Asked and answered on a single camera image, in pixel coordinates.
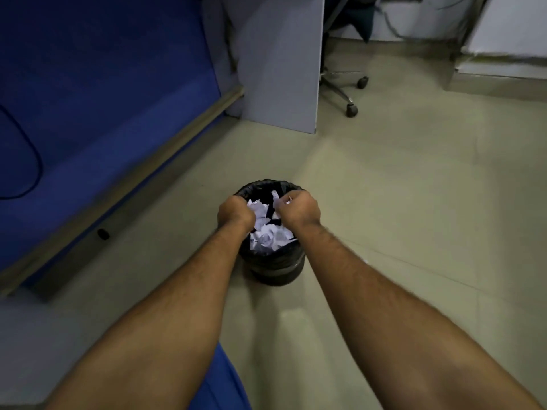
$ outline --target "blue partition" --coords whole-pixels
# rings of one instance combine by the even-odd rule
[[[219,98],[199,0],[0,0],[0,104],[44,162],[0,200],[0,270]],[[36,178],[0,114],[0,196]]]

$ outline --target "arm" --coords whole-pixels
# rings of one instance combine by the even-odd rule
[[[363,262],[319,223],[308,192],[276,211],[304,247],[361,372],[390,410],[541,409],[440,312]]]
[[[244,199],[230,197],[217,231],[105,333],[47,409],[187,408],[213,358],[230,274],[254,220]]]

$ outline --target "black garbage bag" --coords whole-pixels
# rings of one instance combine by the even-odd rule
[[[292,190],[302,190],[297,185],[288,181],[265,179],[255,181],[242,187],[235,195],[243,197],[246,201],[260,200],[268,204],[267,217],[274,213],[274,198],[272,191],[276,190],[279,197]],[[280,225],[281,220],[272,220],[270,223]],[[240,246],[239,254],[249,265],[256,280],[266,285],[282,286],[294,281],[304,268],[304,249],[298,240],[279,248],[270,254],[259,254],[250,249],[250,236],[248,235]]]

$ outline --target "fist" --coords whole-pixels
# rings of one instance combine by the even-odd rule
[[[279,199],[275,210],[281,217],[283,226],[294,234],[306,225],[320,224],[321,211],[317,201],[305,190],[294,190],[285,194]]]
[[[230,196],[218,208],[217,222],[218,227],[228,223],[240,224],[247,233],[250,233],[254,227],[256,216],[254,212],[247,207],[247,202],[243,197]]]

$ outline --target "wooden beam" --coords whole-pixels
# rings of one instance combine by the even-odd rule
[[[142,181],[174,156],[192,138],[198,135],[232,103],[244,94],[243,86],[236,86],[222,95],[200,116],[196,117],[174,137],[163,144],[125,177],[99,196],[91,205],[76,214],[46,240],[39,243],[17,262],[0,272],[0,296],[14,291],[29,276],[37,272],[46,262],[68,246],[80,234],[101,218],[111,207],[119,203]]]

